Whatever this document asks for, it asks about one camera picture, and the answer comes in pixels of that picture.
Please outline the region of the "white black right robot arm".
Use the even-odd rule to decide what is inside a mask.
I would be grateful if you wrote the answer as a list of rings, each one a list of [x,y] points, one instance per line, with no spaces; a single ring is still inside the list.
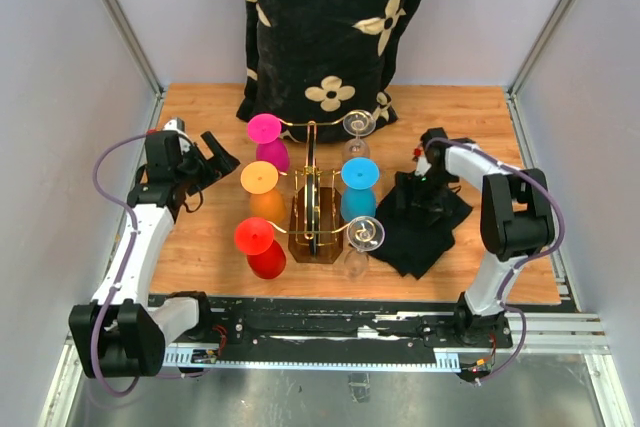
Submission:
[[[485,253],[471,286],[453,312],[453,334],[474,347],[500,331],[505,298],[524,265],[562,238],[555,232],[555,201],[545,174],[519,169],[483,151],[469,138],[451,139],[431,128],[414,152],[416,168],[395,176],[393,214],[414,240],[449,224],[450,184],[464,180],[481,194],[480,236]]]

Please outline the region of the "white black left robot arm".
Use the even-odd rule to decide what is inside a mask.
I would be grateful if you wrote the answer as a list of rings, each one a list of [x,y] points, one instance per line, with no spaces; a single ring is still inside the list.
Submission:
[[[203,195],[239,161],[209,131],[201,135],[212,154],[206,157],[179,119],[138,138],[145,162],[126,199],[95,187],[125,210],[127,220],[104,280],[88,303],[72,307],[68,319],[85,375],[100,382],[153,377],[172,342],[186,336],[200,343],[214,330],[205,293],[173,293],[155,309],[149,309],[148,297],[161,250],[187,197]]]

